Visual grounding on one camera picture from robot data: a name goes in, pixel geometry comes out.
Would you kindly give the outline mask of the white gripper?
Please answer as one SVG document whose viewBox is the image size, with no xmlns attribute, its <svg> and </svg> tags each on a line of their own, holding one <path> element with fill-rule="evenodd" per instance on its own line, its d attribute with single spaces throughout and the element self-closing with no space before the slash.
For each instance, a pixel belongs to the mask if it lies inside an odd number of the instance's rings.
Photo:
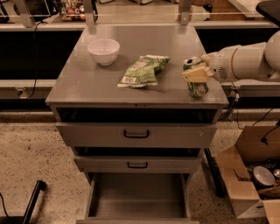
<svg viewBox="0 0 280 224">
<path fill-rule="evenodd" d="M 233 70 L 233 57 L 239 47 L 240 45 L 228 46 L 218 52 L 202 55 L 201 59 L 207 66 L 185 70 L 182 73 L 184 80 L 199 83 L 208 82 L 211 77 L 214 77 L 219 82 L 237 81 Z"/>
</svg>

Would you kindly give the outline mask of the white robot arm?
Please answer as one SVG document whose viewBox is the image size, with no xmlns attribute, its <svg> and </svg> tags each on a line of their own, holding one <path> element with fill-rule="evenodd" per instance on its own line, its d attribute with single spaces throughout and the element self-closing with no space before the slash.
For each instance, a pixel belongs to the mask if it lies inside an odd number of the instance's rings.
<svg viewBox="0 0 280 224">
<path fill-rule="evenodd" d="M 241 80 L 279 81 L 280 31 L 267 42 L 233 45 L 218 52 L 194 57 L 182 76 L 186 82 L 219 82 Z"/>
</svg>

